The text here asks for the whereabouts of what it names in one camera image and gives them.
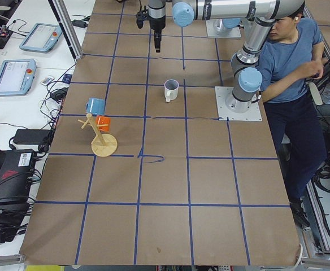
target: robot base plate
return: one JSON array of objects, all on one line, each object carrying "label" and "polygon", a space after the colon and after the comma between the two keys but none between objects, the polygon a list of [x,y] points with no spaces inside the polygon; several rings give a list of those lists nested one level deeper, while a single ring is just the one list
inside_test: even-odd
[{"label": "robot base plate", "polygon": [[262,115],[260,114],[258,103],[250,104],[248,111],[245,113],[237,113],[230,110],[225,105],[225,99],[227,95],[231,94],[233,87],[216,86],[216,105],[218,107],[218,116],[222,120],[242,120],[242,121],[262,121]]},{"label": "robot base plate", "polygon": [[206,21],[206,31],[208,38],[240,39],[242,37],[239,27],[225,29],[224,31],[217,31],[214,25],[215,21],[217,21],[217,19]]}]

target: hand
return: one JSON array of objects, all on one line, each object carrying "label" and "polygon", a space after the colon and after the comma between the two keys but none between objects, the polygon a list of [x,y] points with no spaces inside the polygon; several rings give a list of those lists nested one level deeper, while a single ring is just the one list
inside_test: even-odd
[{"label": "hand", "polygon": [[321,61],[310,61],[300,65],[295,72],[299,79],[313,77],[314,79],[320,79],[323,76],[323,65]]}]

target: white desk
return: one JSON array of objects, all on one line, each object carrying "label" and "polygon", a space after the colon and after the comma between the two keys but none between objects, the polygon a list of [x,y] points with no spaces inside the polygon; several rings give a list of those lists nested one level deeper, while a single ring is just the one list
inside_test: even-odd
[{"label": "white desk", "polygon": [[[69,14],[90,15],[95,0],[67,0]],[[29,31],[35,23],[56,24],[55,17],[47,0],[23,0],[16,10],[12,19],[23,19],[28,24],[22,30]],[[82,19],[78,16],[71,16],[71,19]],[[21,23],[15,24],[14,30]],[[80,43],[82,43],[86,29],[75,28]],[[7,59],[34,59],[37,64],[37,70],[31,89],[26,95],[17,97],[0,97],[0,123],[10,123],[20,125],[30,129],[39,129],[43,127],[48,119],[40,112],[41,101],[46,97],[47,90],[40,81],[47,75],[55,78],[61,76],[75,62],[70,50],[67,47],[64,37],[61,37],[53,50],[47,54],[23,51],[19,49],[23,37],[13,34],[5,49],[0,50],[0,65]],[[56,84],[55,88],[68,86],[67,84]],[[49,103],[51,108],[55,108],[55,103]],[[8,140],[15,134],[18,127],[9,125],[0,125],[0,149],[9,150]],[[41,170],[44,166],[44,159],[37,162],[36,168]],[[32,185],[30,196],[35,197],[38,190],[37,185]],[[15,255],[19,253],[19,248],[23,242],[24,235],[16,236],[12,242],[0,244],[0,256]],[[7,266],[6,270],[18,270],[21,267]]]},{"label": "white desk", "polygon": [[[83,19],[83,17],[71,16],[71,14],[84,16],[90,15],[94,3],[95,0],[65,0],[71,20]],[[8,25],[15,19],[22,19],[27,22],[27,25],[21,28],[22,31],[26,32],[29,32],[36,23],[58,24],[47,0],[22,0],[22,3],[13,14]],[[22,21],[18,21],[13,24],[10,29],[16,31],[22,24]],[[75,31],[82,44],[86,29],[75,27]],[[28,58],[34,59],[39,68],[67,69],[75,63],[63,35],[48,53],[36,53],[19,49],[19,45],[23,39],[23,36],[13,33],[5,48],[0,49],[0,65],[7,59]]]}]

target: blue t-shirt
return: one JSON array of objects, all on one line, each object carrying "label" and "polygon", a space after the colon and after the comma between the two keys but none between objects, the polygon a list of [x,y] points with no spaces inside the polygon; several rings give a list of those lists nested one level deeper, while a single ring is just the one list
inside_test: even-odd
[{"label": "blue t-shirt", "polygon": [[[261,91],[293,72],[301,64],[312,60],[312,46],[323,40],[317,23],[312,19],[302,18],[297,29],[299,34],[295,43],[285,44],[271,40],[264,43],[256,66],[263,76]],[[303,96],[306,91],[305,79],[301,79],[268,103],[290,102]]]}]

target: dark pants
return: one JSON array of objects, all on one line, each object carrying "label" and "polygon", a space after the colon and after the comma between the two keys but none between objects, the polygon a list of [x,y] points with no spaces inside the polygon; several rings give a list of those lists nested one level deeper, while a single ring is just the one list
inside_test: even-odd
[{"label": "dark pants", "polygon": [[276,151],[281,149],[284,133],[292,144],[284,182],[288,197],[299,199],[327,157],[316,110],[307,94],[288,103],[265,103],[264,107]]}]

